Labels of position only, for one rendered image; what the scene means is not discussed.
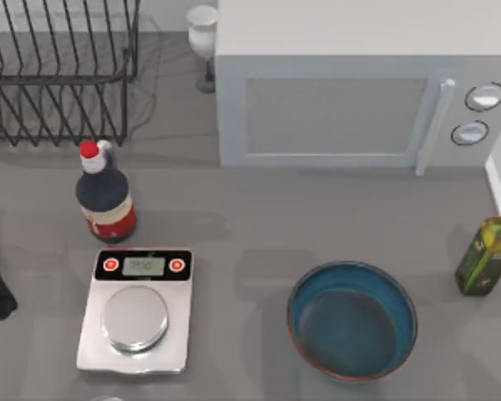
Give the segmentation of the silver kitchen scale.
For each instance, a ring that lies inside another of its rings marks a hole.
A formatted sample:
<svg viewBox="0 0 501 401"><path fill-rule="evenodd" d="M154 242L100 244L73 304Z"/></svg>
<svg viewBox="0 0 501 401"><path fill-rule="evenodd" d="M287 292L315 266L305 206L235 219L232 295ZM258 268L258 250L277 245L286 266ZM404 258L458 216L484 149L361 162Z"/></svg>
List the silver kitchen scale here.
<svg viewBox="0 0 501 401"><path fill-rule="evenodd" d="M126 375L179 374L187 364L194 256L185 248L97 253L76 366Z"/></svg>

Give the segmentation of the pale microwave oven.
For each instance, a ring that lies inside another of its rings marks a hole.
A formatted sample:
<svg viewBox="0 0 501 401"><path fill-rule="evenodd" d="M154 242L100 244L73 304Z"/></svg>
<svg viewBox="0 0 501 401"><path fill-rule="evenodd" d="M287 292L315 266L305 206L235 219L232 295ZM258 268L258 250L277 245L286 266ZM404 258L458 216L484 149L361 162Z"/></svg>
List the pale microwave oven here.
<svg viewBox="0 0 501 401"><path fill-rule="evenodd" d="M465 105L471 88L501 84L501 0L219 0L215 71L221 55L454 56L461 80L426 170L481 167L501 133L501 103ZM487 137L455 145L475 120Z"/></svg>

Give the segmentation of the blue bowl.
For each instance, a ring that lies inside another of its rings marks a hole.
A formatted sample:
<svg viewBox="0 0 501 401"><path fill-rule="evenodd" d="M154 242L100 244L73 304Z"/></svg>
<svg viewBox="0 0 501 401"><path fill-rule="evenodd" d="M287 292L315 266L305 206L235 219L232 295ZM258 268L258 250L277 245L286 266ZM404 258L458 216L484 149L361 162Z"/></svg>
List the blue bowl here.
<svg viewBox="0 0 501 401"><path fill-rule="evenodd" d="M327 262L304 274L291 289L286 324L306 363L346 383L394 373L418 339L418 314L405 288L360 261Z"/></svg>

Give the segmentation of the green oil bottle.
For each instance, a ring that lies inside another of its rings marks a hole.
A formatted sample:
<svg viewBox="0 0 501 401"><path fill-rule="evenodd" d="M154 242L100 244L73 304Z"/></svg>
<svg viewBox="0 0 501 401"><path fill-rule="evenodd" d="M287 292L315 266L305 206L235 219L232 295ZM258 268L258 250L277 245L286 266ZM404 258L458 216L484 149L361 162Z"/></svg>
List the green oil bottle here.
<svg viewBox="0 0 501 401"><path fill-rule="evenodd" d="M465 296L488 295L501 278L501 216L483 220L455 271Z"/></svg>

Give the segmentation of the dark bottle red cap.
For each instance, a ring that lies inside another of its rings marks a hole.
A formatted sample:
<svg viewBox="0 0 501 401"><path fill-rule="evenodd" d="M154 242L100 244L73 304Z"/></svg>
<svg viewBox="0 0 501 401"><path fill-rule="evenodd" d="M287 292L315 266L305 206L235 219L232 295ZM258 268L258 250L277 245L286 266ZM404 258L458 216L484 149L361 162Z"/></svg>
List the dark bottle red cap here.
<svg viewBox="0 0 501 401"><path fill-rule="evenodd" d="M137 223L129 181L117 166L107 140L84 140L79 145L83 173L75 195L89 231L100 241L118 243L130 237Z"/></svg>

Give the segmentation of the microwave door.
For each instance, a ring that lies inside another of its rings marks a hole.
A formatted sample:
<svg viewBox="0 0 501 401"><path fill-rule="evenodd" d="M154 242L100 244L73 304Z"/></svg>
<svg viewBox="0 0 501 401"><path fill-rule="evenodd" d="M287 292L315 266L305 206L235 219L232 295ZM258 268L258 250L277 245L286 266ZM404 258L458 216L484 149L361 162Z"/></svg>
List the microwave door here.
<svg viewBox="0 0 501 401"><path fill-rule="evenodd" d="M454 56L221 55L224 166L414 169Z"/></svg>

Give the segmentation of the small microwave knob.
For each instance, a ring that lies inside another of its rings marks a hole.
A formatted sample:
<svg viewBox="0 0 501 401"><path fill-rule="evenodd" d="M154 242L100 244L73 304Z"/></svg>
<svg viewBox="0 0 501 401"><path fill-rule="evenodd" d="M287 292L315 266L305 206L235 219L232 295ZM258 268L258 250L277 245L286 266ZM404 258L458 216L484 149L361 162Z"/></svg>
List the small microwave knob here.
<svg viewBox="0 0 501 401"><path fill-rule="evenodd" d="M455 127L450 137L452 142L458 146L476 145L482 142L488 133L488 125L481 120L475 120Z"/></svg>

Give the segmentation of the large microwave knob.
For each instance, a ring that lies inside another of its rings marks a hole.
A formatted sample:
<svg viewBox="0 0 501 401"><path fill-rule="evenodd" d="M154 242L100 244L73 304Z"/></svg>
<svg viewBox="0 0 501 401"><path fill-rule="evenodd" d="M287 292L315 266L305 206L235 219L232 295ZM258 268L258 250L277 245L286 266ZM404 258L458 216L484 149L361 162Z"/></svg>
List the large microwave knob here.
<svg viewBox="0 0 501 401"><path fill-rule="evenodd" d="M501 84L490 83L471 88L466 97L465 105L475 112L491 110L501 103Z"/></svg>

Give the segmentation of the white goblet glass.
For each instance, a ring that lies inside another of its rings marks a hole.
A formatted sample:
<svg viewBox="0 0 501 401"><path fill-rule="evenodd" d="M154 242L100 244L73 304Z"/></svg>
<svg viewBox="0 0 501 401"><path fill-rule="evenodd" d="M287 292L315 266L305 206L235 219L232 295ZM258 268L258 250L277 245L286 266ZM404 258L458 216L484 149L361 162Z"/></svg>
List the white goblet glass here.
<svg viewBox="0 0 501 401"><path fill-rule="evenodd" d="M196 88L204 94L215 92L215 41L218 21L217 9L211 5L197 5L186 13L188 39L193 53L204 62L205 71L196 81Z"/></svg>

